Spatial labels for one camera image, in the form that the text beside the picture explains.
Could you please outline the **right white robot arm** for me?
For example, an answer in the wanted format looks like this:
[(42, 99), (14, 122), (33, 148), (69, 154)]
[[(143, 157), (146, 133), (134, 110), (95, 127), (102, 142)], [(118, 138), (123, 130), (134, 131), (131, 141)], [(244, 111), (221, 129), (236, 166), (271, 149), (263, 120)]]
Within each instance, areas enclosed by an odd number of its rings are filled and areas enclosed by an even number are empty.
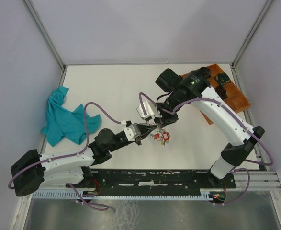
[(254, 146), (260, 143), (265, 130), (243, 121), (217, 94), (208, 80), (210, 75), (211, 71), (207, 67), (191, 71), (185, 77), (167, 68), (155, 83), (164, 92), (170, 93), (164, 102), (157, 105), (162, 123), (176, 122), (176, 112), (185, 104), (191, 104), (204, 113), (228, 139), (221, 156), (206, 176), (211, 187), (218, 187), (233, 168), (246, 160)]

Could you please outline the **silver keyring with keys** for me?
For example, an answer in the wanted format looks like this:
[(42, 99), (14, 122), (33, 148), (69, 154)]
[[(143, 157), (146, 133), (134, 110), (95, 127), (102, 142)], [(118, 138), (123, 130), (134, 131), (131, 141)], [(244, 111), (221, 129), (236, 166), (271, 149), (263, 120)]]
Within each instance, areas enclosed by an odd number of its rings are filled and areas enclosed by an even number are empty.
[(169, 143), (169, 140), (170, 140), (170, 134), (165, 129), (165, 127), (158, 127), (156, 129), (156, 132), (160, 134), (160, 138), (158, 140), (154, 140), (154, 139), (153, 140), (159, 142), (162, 146), (167, 145)]

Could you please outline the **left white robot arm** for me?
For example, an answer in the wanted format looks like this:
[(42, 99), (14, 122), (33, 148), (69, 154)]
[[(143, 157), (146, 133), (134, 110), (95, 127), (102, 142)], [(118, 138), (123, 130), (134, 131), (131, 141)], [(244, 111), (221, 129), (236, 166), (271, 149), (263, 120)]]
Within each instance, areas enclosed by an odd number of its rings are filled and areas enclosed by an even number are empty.
[(117, 134), (102, 129), (85, 150), (58, 154), (40, 154), (36, 149), (27, 151), (11, 166), (12, 181), (9, 188), (17, 197), (27, 196), (43, 187), (66, 184), (87, 187), (92, 184), (90, 166), (109, 160), (111, 152), (132, 143), (141, 145), (157, 125), (129, 124)]

